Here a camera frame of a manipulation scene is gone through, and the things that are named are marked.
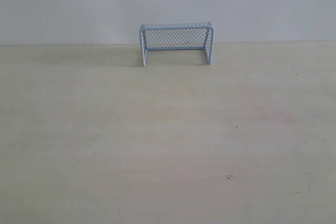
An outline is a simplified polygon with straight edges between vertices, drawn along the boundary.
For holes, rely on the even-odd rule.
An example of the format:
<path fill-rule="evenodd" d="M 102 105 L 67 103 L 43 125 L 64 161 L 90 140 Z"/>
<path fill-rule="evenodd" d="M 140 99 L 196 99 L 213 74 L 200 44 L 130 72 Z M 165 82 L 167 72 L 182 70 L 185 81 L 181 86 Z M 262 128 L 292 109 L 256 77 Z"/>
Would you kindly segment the white miniature soccer goal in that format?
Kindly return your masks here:
<path fill-rule="evenodd" d="M 213 61 L 215 29 L 211 22 L 141 24 L 139 41 L 143 65 L 149 51 L 201 50 L 208 65 Z"/>

